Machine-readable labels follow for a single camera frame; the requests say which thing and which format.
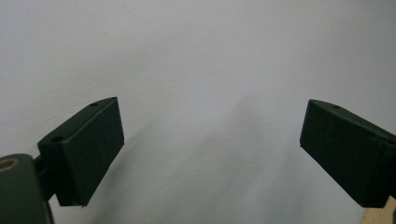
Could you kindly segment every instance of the white wall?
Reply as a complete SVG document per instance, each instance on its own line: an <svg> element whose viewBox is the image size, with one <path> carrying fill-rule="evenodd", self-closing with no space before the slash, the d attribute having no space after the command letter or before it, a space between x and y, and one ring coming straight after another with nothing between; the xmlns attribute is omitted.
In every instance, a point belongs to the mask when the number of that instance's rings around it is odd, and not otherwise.
<svg viewBox="0 0 396 224"><path fill-rule="evenodd" d="M359 223L299 147L308 99L396 130L396 2L0 2L0 156L118 96L126 137L62 223Z"/></svg>

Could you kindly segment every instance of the white background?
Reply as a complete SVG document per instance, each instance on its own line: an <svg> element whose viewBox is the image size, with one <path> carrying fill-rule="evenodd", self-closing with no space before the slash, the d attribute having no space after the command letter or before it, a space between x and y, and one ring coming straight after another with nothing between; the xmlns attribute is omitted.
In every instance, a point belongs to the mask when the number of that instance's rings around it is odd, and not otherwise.
<svg viewBox="0 0 396 224"><path fill-rule="evenodd" d="M396 130L396 2L0 2L0 156L118 96L125 146L63 223L359 223L308 99Z"/></svg>

